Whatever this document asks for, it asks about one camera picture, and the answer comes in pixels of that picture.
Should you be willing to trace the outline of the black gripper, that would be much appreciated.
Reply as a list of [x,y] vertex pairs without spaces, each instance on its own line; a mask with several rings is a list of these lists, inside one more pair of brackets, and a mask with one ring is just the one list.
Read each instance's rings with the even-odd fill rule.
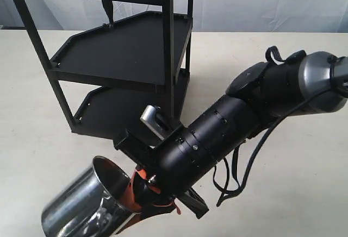
[[120,234],[130,226],[150,217],[181,212],[175,200],[181,201],[200,219],[209,208],[192,188],[202,175],[202,160],[194,153],[185,136],[183,125],[151,148],[129,130],[113,141],[136,163],[130,177],[115,165],[110,176],[110,193],[126,208],[117,208],[112,216],[113,234]]

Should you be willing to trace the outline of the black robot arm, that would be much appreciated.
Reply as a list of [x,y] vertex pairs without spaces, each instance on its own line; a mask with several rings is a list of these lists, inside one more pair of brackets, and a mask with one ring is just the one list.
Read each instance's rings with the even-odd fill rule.
[[333,113],[347,101],[347,58],[301,50],[282,59],[270,47],[259,62],[231,82],[225,94],[189,126],[148,105],[141,121],[159,139],[154,148],[126,130],[114,147],[136,163],[122,201],[135,212],[130,227],[144,219],[177,210],[180,200],[197,217],[208,207],[193,185],[217,163],[227,178],[237,179],[241,144],[271,132],[288,116]]

